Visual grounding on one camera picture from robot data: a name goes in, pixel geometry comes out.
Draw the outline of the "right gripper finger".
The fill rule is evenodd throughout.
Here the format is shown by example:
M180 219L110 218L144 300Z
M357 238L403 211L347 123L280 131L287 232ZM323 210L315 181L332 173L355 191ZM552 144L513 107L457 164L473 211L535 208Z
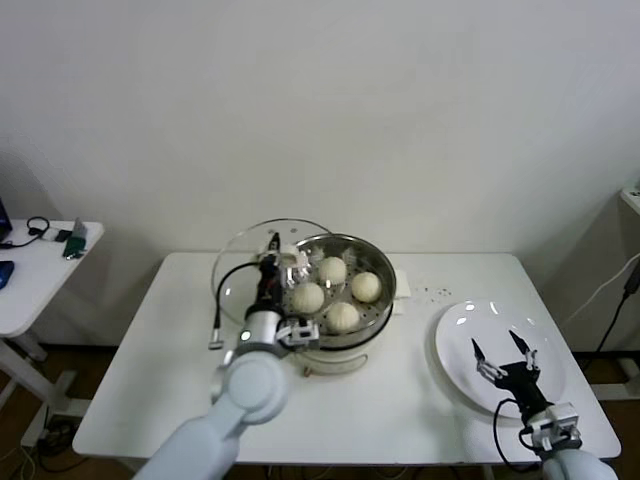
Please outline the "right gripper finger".
M538 371L539 370L539 366L537 363L538 351L532 350L529 347L528 343L522 337L516 334L513 330L510 330L509 334L512 340L514 341L516 347L525 358L525 368L528 371Z
M486 359L482 349L474 338L471 339L471 342L478 373L490 383L495 383L497 380L502 379L503 370Z

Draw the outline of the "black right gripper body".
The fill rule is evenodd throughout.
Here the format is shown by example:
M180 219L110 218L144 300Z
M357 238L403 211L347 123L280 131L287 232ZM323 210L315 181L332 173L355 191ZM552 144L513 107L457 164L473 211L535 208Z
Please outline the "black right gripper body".
M527 368L526 363L501 366L506 375L499 380L499 388L510 392L521 415L536 415L551 405L537 385L540 370Z

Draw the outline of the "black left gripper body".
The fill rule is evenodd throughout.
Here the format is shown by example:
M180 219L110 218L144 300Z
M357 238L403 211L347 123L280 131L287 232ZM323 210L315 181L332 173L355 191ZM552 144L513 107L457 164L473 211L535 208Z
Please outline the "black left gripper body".
M283 313L283 287L280 268L274 263L262 262L259 265L260 280L257 285L255 311Z

